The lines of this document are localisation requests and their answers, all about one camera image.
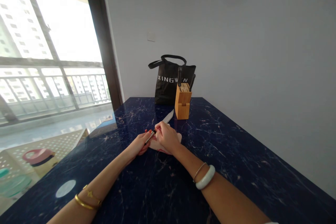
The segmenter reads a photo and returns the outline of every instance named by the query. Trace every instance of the white jade bangle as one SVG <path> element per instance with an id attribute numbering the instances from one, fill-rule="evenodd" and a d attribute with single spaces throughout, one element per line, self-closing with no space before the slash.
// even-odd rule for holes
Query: white jade bangle
<path id="1" fill-rule="evenodd" d="M 197 189 L 202 190 L 204 187 L 206 187 L 212 180 L 214 175 L 215 175 L 215 167 L 211 164 L 210 169 L 208 170 L 206 175 L 201 179 L 200 182 L 196 183 Z"/>

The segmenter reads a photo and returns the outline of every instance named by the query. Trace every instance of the gold bangle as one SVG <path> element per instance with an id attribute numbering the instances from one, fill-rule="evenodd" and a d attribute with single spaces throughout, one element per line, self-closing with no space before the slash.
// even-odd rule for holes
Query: gold bangle
<path id="1" fill-rule="evenodd" d="M 98 200 L 98 207 L 100 207 L 102 205 L 102 201 L 100 199 L 97 199 L 95 196 L 93 196 L 92 194 L 92 191 L 89 191 L 87 192 L 87 196 L 90 197 L 90 198 L 93 198 L 95 200 Z"/>
<path id="2" fill-rule="evenodd" d="M 82 207 L 85 207 L 85 208 L 87 208 L 87 209 L 90 209 L 90 210 L 97 210 L 97 209 L 98 209 L 98 207 L 93 207 L 93 206 L 90 206 L 90 205 L 88 205 L 88 204 L 85 204 L 83 201 L 81 201 L 81 200 L 78 198 L 77 195 L 78 195 L 78 194 L 75 195 L 75 200 L 76 200 L 76 202 L 77 202 L 79 205 L 81 205 Z"/>

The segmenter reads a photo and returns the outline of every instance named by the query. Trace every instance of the pink lid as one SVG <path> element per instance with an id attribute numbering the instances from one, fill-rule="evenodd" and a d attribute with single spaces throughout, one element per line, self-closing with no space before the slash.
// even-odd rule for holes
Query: pink lid
<path id="1" fill-rule="evenodd" d="M 27 154 L 30 152 L 34 152 L 34 154 L 31 157 L 27 157 Z M 34 165 L 36 163 L 40 163 L 43 160 L 47 159 L 51 155 L 54 155 L 55 153 L 52 150 L 49 149 L 34 149 L 27 151 L 25 154 L 23 154 L 22 158 L 23 160 L 27 161 L 31 165 Z"/>

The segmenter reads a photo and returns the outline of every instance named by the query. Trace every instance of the hand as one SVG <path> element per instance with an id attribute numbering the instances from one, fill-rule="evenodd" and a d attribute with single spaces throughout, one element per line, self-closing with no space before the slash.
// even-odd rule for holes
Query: hand
<path id="1" fill-rule="evenodd" d="M 174 155 L 174 150 L 181 145 L 176 131 L 162 121 L 155 125 L 155 130 L 159 143 Z"/>
<path id="2" fill-rule="evenodd" d="M 152 130 L 148 131 L 147 133 L 142 133 L 142 134 L 138 135 L 131 142 L 131 144 L 123 151 L 127 154 L 127 156 L 130 159 L 130 161 L 127 164 L 132 162 L 133 159 L 135 159 L 135 157 L 137 155 L 141 156 L 142 154 L 144 154 L 146 152 L 146 150 L 148 149 L 148 147 L 150 145 L 151 140 L 149 140 L 146 143 L 146 145 L 145 145 L 145 142 L 149 138 L 151 133 L 152 133 Z"/>

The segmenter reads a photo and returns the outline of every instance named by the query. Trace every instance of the dark blue marble countertop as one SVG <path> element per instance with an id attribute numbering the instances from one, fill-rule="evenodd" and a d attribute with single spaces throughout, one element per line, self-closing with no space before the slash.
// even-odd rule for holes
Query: dark blue marble countertop
<path id="1" fill-rule="evenodd" d="M 117 129 L 95 130 L 1 217 L 0 223 L 46 223 L 145 129 L 173 106 L 130 98 L 115 111 Z M 336 201 L 203 98 L 189 120 L 170 121 L 182 144 L 250 198 L 273 221 L 335 223 Z M 75 187 L 56 198 L 69 180 Z M 93 223 L 219 223 L 184 167 L 152 149 L 120 174 Z"/>

